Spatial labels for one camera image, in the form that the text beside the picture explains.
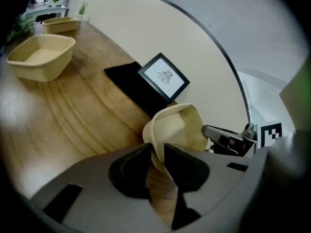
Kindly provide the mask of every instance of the gray surface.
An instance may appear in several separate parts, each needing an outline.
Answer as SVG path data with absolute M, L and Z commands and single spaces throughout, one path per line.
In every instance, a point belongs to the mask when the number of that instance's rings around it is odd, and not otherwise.
M 238 232 L 243 213 L 258 189 L 259 180 L 261 179 L 267 158 L 267 150 L 261 149 L 251 159 L 250 166 L 240 181 L 216 207 L 202 215 L 201 219 L 194 221 L 177 232 Z M 195 204 L 197 203 L 196 200 L 198 198 L 192 196 L 186 199 L 186 203 Z
M 207 181 L 198 191 L 184 194 L 186 204 L 201 215 L 216 207 L 235 187 L 245 172 L 227 167 L 230 163 L 248 166 L 251 159 L 201 152 L 174 145 L 180 150 L 203 160 L 209 167 L 210 173 Z
M 149 200 L 133 199 L 120 193 L 110 182 L 111 163 L 135 150 L 115 151 L 85 159 L 44 186 L 32 199 L 40 209 L 67 185 L 77 184 L 82 192 L 71 206 L 63 225 L 86 233 L 168 232 L 169 228 L 151 207 Z

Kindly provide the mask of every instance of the picture frame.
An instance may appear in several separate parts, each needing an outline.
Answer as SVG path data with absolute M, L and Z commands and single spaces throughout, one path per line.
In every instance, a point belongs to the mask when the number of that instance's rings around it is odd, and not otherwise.
M 162 53 L 149 61 L 138 73 L 169 104 L 190 84 L 190 81 Z

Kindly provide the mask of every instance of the black frame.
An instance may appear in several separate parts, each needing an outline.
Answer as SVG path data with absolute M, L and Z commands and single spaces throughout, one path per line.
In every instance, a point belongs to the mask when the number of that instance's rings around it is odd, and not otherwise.
M 156 85 L 146 74 L 145 71 L 148 70 L 149 67 L 151 67 L 157 60 L 162 59 L 166 64 L 170 66 L 171 69 L 173 69 L 177 75 L 184 81 L 184 84 L 179 87 L 179 89 L 169 98 L 159 86 Z M 162 53 L 159 53 L 155 58 L 153 58 L 151 61 L 149 61 L 143 68 L 141 68 L 138 73 L 143 77 L 145 81 L 147 81 L 162 97 L 165 98 L 165 100 L 171 104 L 175 98 L 190 84 L 190 81 L 182 74 L 178 68 L 169 61 L 168 58 L 166 58 Z

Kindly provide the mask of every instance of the white wall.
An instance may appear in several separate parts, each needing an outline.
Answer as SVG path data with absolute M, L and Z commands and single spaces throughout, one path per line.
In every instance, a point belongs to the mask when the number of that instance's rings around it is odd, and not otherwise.
M 239 72 L 242 82 L 245 82 L 252 106 L 269 122 L 280 120 L 284 126 L 284 136 L 295 130 L 292 119 L 281 100 L 281 90 L 253 76 Z
M 161 0 L 79 0 L 83 20 L 111 38 L 141 66 L 160 52 L 189 79 L 178 103 L 193 103 L 205 123 L 241 132 L 247 112 L 236 77 L 211 38 Z
M 221 43 L 235 68 L 280 89 L 310 47 L 282 0 L 169 0 L 195 16 Z

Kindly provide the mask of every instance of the curved edge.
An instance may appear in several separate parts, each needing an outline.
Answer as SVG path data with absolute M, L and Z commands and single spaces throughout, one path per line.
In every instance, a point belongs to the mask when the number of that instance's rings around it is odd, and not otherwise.
M 261 72 L 258 70 L 250 69 L 250 68 L 241 68 L 241 69 L 239 69 L 239 72 L 244 73 L 246 75 L 250 75 L 250 76 L 255 77 L 257 79 L 261 79 L 261 80 L 267 82 L 268 84 L 277 87 L 280 90 L 283 90 L 286 87 L 286 85 L 288 84 L 287 82 L 285 82 L 284 80 L 282 80 L 278 77 L 272 76 L 268 73 Z
M 76 17 L 61 17 L 62 20 L 60 21 L 56 21 L 56 22 L 53 22 L 55 18 L 51 18 L 51 19 L 46 19 L 42 22 L 42 25 L 43 26 L 49 26 L 49 25 L 55 25 L 55 24 L 62 24 L 62 23 L 69 23 L 69 22 L 78 22 L 79 19 L 76 18 Z
M 22 62 L 22 61 L 12 61 L 12 60 L 9 60 L 9 57 L 11 57 L 11 55 L 17 51 L 16 49 L 19 48 L 20 46 L 24 45 L 25 42 L 27 42 L 28 40 L 30 40 L 31 38 L 35 38 L 35 37 L 58 37 L 58 38 L 68 38 L 71 40 L 71 44 L 65 49 L 62 51 L 62 53 L 56 57 L 54 57 L 52 60 L 49 60 L 47 62 L 44 62 L 44 63 L 41 63 L 41 64 L 31 64 L 31 63 L 28 63 L 28 62 Z M 20 43 L 16 48 L 14 48 L 10 53 L 9 55 L 6 57 L 6 62 L 9 64 L 9 65 L 15 65 L 15 66 L 19 66 L 19 67 L 42 67 L 43 65 L 47 65 L 53 61 L 55 61 L 56 59 L 58 59 L 61 55 L 63 55 L 64 53 L 66 53 L 68 50 L 70 50 L 71 48 L 74 47 L 74 45 L 76 44 L 76 40 L 72 37 L 68 37 L 68 36 L 64 36 L 64 35 L 59 35 L 59 34 L 51 34 L 51 33 L 47 33 L 47 34 L 37 34 L 37 35 L 33 35 L 31 37 L 29 37 L 28 39 L 26 39 L 25 41 L 23 41 L 22 43 Z
M 168 0 L 161 0 L 165 3 L 167 3 L 168 5 L 174 7 L 175 9 L 179 10 L 181 13 L 185 14 L 186 16 L 188 16 L 193 22 L 195 22 L 201 29 L 203 29 L 203 31 L 205 33 L 208 34 L 208 36 L 212 39 L 212 41 L 216 44 L 216 46 L 218 47 L 218 49 L 222 52 L 222 54 L 224 55 L 225 59 L 227 60 L 229 66 L 231 67 L 231 70 L 238 82 L 238 85 L 240 87 L 241 93 L 242 93 L 242 97 L 244 100 L 244 104 L 245 104 L 245 108 L 246 108 L 246 114 L 247 114 L 247 120 L 250 123 L 250 115 L 249 115 L 249 110 L 248 110 L 248 105 L 247 105 L 247 100 L 246 100 L 246 95 L 244 93 L 244 89 L 241 83 L 241 80 L 238 76 L 238 72 L 236 71 L 235 67 L 233 66 L 232 61 L 230 60 L 228 54 L 226 53 L 226 51 L 224 50 L 224 48 L 222 47 L 222 45 L 220 45 L 220 43 L 218 42 L 218 40 L 211 34 L 211 32 L 198 20 L 196 19 L 193 15 L 191 15 L 189 12 L 187 12 L 186 10 L 184 10 L 183 8 L 179 7 L 178 5 L 168 1 Z
M 119 192 L 127 197 L 151 201 L 146 179 L 151 165 L 152 149 L 153 145 L 146 143 L 111 164 L 108 176 Z

